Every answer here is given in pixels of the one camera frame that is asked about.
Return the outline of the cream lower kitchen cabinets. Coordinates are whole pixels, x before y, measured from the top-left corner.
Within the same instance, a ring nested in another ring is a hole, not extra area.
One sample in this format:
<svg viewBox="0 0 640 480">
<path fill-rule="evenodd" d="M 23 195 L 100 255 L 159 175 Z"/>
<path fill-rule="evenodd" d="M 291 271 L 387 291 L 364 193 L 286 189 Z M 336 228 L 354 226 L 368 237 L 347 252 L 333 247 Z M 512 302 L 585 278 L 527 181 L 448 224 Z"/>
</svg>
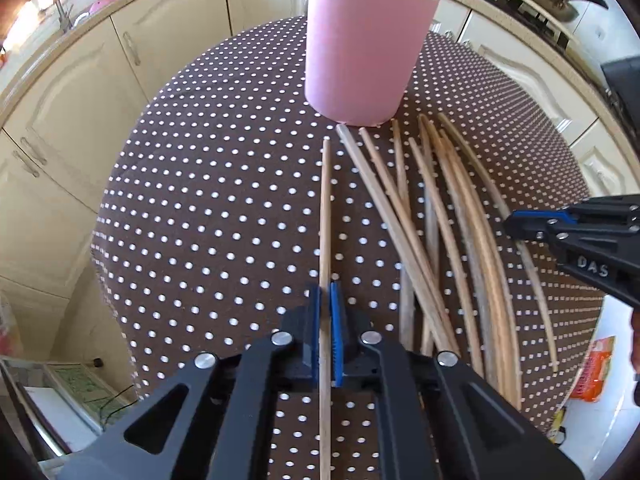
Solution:
<svg viewBox="0 0 640 480">
<path fill-rule="evenodd" d="M 203 50 L 302 11 L 302 0 L 115 0 L 51 44 L 2 100 L 2 288 L 64 307 L 145 104 Z"/>
</svg>

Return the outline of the pink cylindrical utensil cup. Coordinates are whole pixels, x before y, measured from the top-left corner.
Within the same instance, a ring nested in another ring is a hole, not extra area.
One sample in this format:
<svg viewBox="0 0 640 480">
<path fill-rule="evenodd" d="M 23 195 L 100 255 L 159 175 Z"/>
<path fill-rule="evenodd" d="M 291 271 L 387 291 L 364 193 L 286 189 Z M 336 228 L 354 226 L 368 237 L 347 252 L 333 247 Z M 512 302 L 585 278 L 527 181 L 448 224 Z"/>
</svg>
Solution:
<svg viewBox="0 0 640 480">
<path fill-rule="evenodd" d="M 322 116 L 371 127 L 394 117 L 439 0 L 308 0 L 305 96 Z"/>
</svg>

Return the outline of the orange snack bag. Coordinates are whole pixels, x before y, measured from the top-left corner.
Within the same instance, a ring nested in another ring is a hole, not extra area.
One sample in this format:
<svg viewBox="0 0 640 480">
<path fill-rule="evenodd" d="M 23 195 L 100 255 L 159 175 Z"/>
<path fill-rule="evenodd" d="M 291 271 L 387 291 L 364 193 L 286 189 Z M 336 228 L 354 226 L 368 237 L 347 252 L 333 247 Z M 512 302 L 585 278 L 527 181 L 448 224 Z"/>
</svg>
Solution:
<svg viewBox="0 0 640 480">
<path fill-rule="evenodd" d="M 582 374 L 570 394 L 571 399 L 589 403 L 597 402 L 602 396 L 606 378 L 611 368 L 615 347 L 615 337 L 608 336 L 593 341 Z"/>
</svg>

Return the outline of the brown polka dot tablecloth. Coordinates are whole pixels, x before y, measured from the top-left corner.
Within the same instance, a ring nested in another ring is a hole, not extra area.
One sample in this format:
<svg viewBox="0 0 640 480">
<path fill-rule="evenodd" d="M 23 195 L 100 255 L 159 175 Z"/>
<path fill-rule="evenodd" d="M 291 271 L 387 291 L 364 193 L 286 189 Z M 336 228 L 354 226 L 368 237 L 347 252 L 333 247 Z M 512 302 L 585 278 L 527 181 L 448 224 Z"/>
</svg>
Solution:
<svg viewBox="0 0 640 480">
<path fill-rule="evenodd" d="M 304 98 L 306 21 L 289 18 L 212 47 L 168 79 L 119 153 L 91 246 L 100 285 L 134 367 L 136 397 L 203 351 L 233 356 L 306 304 L 317 281 L 322 140 L 331 138 L 331 270 L 347 304 L 398 336 L 400 261 L 335 122 Z M 409 138 L 419 114 L 446 113 L 510 210 L 559 209 L 589 196 L 563 137 L 498 68 L 430 32 L 396 114 L 411 212 L 423 240 L 424 194 Z M 538 302 L 488 187 L 460 154 L 494 228 L 518 323 L 522 413 L 547 432 L 582 366 L 602 295 L 527 244 L 547 296 L 553 373 Z M 378 478 L 371 396 L 332 393 L 333 479 Z M 318 479 L 317 396 L 281 393 L 271 478 Z"/>
</svg>

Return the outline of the chrome sink faucet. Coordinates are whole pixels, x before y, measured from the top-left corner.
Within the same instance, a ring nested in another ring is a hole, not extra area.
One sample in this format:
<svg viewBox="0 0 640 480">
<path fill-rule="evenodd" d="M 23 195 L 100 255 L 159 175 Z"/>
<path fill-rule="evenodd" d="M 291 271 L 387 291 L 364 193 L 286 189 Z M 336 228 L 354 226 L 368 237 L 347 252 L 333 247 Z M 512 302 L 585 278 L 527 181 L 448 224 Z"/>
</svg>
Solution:
<svg viewBox="0 0 640 480">
<path fill-rule="evenodd" d="M 73 9 L 69 6 L 64 8 L 62 0 L 37 0 L 37 6 L 40 13 L 49 9 L 50 6 L 54 6 L 56 13 L 58 14 L 58 26 L 60 26 L 61 32 L 66 34 L 73 28 L 72 20 L 70 19 L 70 10 Z"/>
</svg>

